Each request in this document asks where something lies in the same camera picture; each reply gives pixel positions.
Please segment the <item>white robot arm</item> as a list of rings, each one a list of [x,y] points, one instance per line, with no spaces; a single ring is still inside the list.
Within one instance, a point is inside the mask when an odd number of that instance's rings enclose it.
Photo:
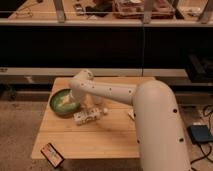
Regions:
[[[143,171],[191,171],[191,164],[176,97],[158,80],[139,84],[97,82],[90,70],[71,78],[71,98],[86,94],[133,107],[140,164]]]

